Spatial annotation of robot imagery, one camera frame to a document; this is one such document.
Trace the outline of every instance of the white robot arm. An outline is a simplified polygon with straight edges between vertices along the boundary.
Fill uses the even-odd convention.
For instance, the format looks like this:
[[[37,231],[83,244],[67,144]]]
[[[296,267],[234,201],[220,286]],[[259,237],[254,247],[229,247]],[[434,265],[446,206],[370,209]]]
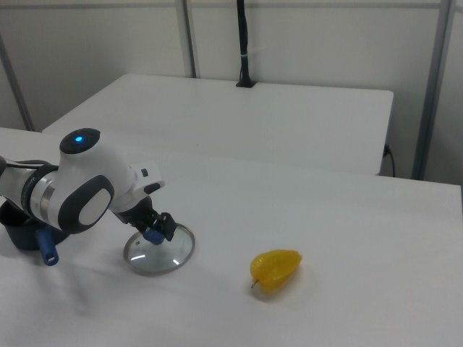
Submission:
[[[155,163],[128,165],[95,129],[68,134],[59,149],[59,166],[0,157],[0,195],[69,234],[88,230],[109,209],[141,233],[154,229],[171,241],[177,225],[153,209],[149,196],[164,185]]]

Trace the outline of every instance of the white wall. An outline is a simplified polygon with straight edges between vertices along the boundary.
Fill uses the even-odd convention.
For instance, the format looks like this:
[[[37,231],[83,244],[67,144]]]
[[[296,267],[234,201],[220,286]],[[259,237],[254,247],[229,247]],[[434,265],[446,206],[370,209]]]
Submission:
[[[425,180],[463,185],[463,0],[457,4]]]
[[[388,142],[398,176],[410,177],[440,1],[246,2],[252,78],[393,91]],[[237,80],[236,2],[192,0],[191,13],[199,76]]]
[[[128,72],[189,76],[178,4],[0,1],[0,33],[36,130]]]
[[[0,127],[12,129],[25,129],[21,118],[20,110],[11,87],[9,86],[7,74],[0,63]]]

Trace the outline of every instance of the blue handle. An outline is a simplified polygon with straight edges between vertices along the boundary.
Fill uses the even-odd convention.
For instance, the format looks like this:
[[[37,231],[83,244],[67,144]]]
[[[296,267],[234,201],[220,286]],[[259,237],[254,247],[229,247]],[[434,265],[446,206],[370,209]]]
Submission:
[[[35,232],[38,246],[41,249],[43,262],[45,265],[53,266],[58,260],[58,252],[56,251],[53,237],[51,236],[51,228],[39,229]]]
[[[151,242],[152,244],[158,245],[164,242],[166,238],[163,233],[157,231],[156,229],[148,229],[143,233],[143,238],[146,241]]]

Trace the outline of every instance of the black cable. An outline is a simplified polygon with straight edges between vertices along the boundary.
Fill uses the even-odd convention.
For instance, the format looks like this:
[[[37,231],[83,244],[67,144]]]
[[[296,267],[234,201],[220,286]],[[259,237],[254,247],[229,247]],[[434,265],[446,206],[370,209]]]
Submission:
[[[16,164],[11,164],[11,163],[7,163],[7,167],[8,168],[31,168],[31,169],[38,169],[41,167],[41,165],[37,165],[37,166],[30,166],[30,165],[16,165]]]
[[[392,155],[391,150],[389,149],[389,154],[391,155],[391,162],[392,162],[392,176],[396,176],[396,164],[394,162],[394,156]]]
[[[392,176],[395,177],[396,176],[396,164],[394,162],[394,156],[392,155],[391,146],[386,144],[384,145],[383,158],[386,157],[388,154],[391,156]]]

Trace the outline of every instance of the white table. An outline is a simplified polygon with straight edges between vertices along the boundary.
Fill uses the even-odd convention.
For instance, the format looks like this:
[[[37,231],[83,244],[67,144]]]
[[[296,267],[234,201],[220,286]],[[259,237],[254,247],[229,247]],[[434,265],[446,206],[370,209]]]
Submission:
[[[130,145],[375,175],[393,94],[128,74],[43,132],[83,127]]]
[[[57,163],[58,137],[0,129],[1,154]],[[156,159],[155,208],[195,233],[180,269],[132,273],[111,213],[54,267],[0,228],[0,346],[446,346],[463,341],[460,188],[123,147]],[[261,252],[304,257],[280,292],[251,291]]]

